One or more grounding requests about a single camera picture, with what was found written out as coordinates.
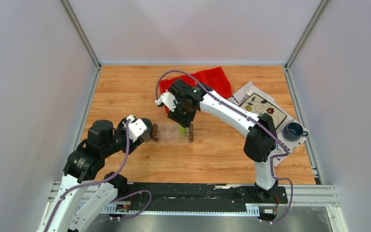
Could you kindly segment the green toothpaste tube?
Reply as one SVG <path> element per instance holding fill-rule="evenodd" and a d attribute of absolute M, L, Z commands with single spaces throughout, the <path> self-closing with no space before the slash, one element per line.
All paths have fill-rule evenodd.
<path fill-rule="evenodd" d="M 187 135 L 187 128 L 179 125 L 179 133 L 183 136 Z"/>

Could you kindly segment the dark grey mug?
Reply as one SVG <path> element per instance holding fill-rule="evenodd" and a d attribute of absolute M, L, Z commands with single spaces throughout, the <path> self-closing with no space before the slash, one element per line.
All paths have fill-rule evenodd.
<path fill-rule="evenodd" d="M 153 123 L 151 122 L 151 120 L 147 119 L 147 118 L 141 118 L 141 120 L 143 121 L 143 123 L 145 124 L 147 130 L 145 132 L 144 135 L 142 135 L 142 139 L 144 142 L 148 142 L 152 139 L 152 126 L 153 126 Z"/>

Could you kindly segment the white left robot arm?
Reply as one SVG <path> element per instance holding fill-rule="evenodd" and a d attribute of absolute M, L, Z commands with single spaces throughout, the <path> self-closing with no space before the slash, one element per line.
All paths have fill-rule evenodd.
<path fill-rule="evenodd" d="M 123 162 L 139 145 L 152 136 L 152 122 L 134 115 L 115 127 L 109 120 L 97 120 L 67 159 L 59 191 L 38 228 L 40 232 L 84 232 L 114 199 L 128 195 L 127 179 L 121 168 L 101 181 L 98 172 L 111 155 L 123 151 Z"/>

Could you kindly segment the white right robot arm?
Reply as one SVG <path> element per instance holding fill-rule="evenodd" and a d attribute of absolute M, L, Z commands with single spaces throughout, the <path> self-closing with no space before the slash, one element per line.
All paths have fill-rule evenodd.
<path fill-rule="evenodd" d="M 243 151 L 254 161 L 257 174 L 257 198 L 267 203 L 275 197 L 278 181 L 273 177 L 271 155 L 276 148 L 276 129 L 271 116 L 246 111 L 223 97 L 208 85 L 188 85 L 181 79 L 173 82 L 156 100 L 168 108 L 168 118 L 182 127 L 190 127 L 197 111 L 213 115 L 232 126 L 244 138 Z"/>

